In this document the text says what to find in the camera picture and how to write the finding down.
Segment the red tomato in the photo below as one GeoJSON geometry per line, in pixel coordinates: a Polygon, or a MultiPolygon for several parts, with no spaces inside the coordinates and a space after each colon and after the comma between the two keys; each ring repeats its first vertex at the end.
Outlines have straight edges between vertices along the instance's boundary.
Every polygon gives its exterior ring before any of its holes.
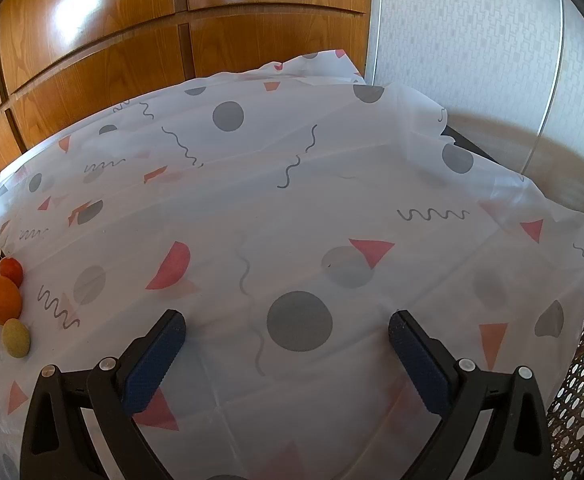
{"type": "Polygon", "coordinates": [[[24,269],[17,259],[4,257],[0,260],[0,276],[7,278],[19,287],[24,280],[24,269]]]}

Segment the white patterned tablecloth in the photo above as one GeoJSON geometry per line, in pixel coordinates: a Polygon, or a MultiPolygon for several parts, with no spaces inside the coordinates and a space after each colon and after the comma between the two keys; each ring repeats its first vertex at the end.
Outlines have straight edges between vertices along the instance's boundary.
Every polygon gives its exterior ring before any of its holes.
{"type": "Polygon", "coordinates": [[[392,479],[436,419],[389,345],[405,309],[550,401],[584,325],[584,214],[444,137],[444,107],[323,51],[138,96],[0,172],[31,347],[0,339],[0,478],[45,365],[180,311],[139,422],[173,477],[392,479]]]}

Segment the small yellow potato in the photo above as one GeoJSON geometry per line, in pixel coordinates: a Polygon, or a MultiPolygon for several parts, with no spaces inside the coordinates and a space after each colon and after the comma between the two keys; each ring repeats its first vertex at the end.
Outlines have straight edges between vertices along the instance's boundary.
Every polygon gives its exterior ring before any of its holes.
{"type": "Polygon", "coordinates": [[[1,332],[1,340],[6,352],[15,359],[24,358],[30,350],[30,333],[18,318],[7,320],[1,332]]]}

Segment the small orange tangerine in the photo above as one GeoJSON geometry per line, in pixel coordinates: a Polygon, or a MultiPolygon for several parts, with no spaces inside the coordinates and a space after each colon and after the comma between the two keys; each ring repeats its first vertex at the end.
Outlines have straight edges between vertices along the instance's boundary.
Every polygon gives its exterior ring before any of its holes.
{"type": "Polygon", "coordinates": [[[22,296],[18,287],[5,276],[0,275],[0,325],[11,318],[19,318],[22,313],[22,296]]]}

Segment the wooden wall cabinet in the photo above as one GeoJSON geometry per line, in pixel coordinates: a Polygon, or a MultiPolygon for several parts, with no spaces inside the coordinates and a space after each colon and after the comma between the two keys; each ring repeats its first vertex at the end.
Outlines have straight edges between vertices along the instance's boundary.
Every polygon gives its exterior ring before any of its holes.
{"type": "Polygon", "coordinates": [[[365,73],[372,0],[0,0],[0,172],[106,107],[332,50],[365,73]]]}

